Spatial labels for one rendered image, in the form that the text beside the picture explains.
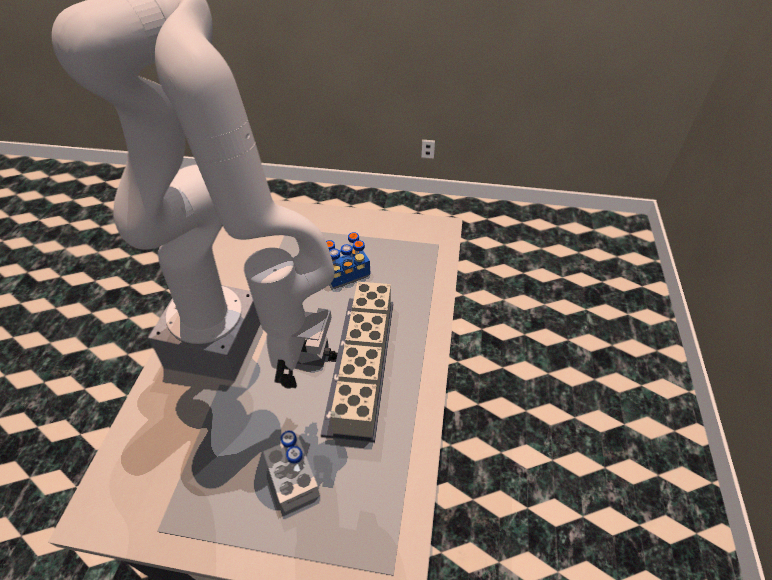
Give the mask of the blue tube rack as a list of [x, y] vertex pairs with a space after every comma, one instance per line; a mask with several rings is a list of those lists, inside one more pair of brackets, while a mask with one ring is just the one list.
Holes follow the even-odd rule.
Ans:
[[[353, 256], [353, 264], [351, 266], [344, 266], [343, 257], [342, 256], [340, 257], [341, 268], [336, 271], [334, 270], [334, 274], [341, 272], [341, 276], [333, 279], [333, 281], [331, 282], [331, 285], [333, 287], [339, 286], [341, 284], [350, 282], [352, 280], [355, 280], [370, 274], [370, 260], [366, 256], [365, 252], [364, 252], [364, 261], [362, 262], [357, 262], [355, 260], [355, 254], [352, 253], [352, 256]], [[359, 270], [356, 268], [356, 266], [362, 265], [364, 263], [365, 263], [364, 268]], [[353, 268], [353, 272], [346, 274], [344, 271], [350, 268]]]

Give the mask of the grey tube rack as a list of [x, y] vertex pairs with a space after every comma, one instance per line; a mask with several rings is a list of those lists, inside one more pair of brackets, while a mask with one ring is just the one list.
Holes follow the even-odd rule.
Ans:
[[284, 512], [320, 496], [317, 483], [299, 438], [297, 438], [297, 444], [302, 450], [303, 460], [305, 462], [303, 470], [298, 472], [292, 469], [282, 444], [270, 448], [265, 454], [265, 459]]

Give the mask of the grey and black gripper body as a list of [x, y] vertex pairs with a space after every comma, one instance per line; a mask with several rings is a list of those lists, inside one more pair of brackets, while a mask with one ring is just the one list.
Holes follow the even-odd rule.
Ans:
[[305, 338], [292, 337], [274, 337], [267, 334], [267, 349], [271, 366], [277, 368], [278, 359], [284, 360], [290, 370], [294, 370]]

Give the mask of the grey bench mat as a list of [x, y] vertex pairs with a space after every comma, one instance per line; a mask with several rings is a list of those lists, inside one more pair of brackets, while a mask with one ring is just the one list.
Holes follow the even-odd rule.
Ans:
[[[263, 345], [247, 388], [219, 385], [157, 532], [394, 576], [439, 244], [359, 236], [370, 274], [309, 296], [338, 353], [357, 282], [391, 284], [375, 442], [321, 437], [336, 364], [274, 383]], [[300, 439], [320, 496], [284, 512], [264, 451]]]

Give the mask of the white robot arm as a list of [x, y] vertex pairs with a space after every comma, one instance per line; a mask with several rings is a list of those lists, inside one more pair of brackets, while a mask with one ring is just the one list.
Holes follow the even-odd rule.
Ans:
[[[297, 256], [264, 248], [244, 273], [262, 329], [306, 338], [307, 353], [320, 354], [331, 310], [305, 312], [303, 302], [334, 279], [327, 242], [310, 220], [273, 201], [236, 81], [212, 39], [206, 0], [86, 0], [52, 27], [64, 70], [118, 112], [128, 159], [114, 222], [132, 247], [160, 247], [171, 333], [209, 343], [240, 320], [240, 300], [224, 286], [223, 296], [212, 250], [223, 226], [238, 240], [296, 239]], [[154, 63], [161, 86], [138, 76]], [[197, 165], [180, 169], [185, 136]]]

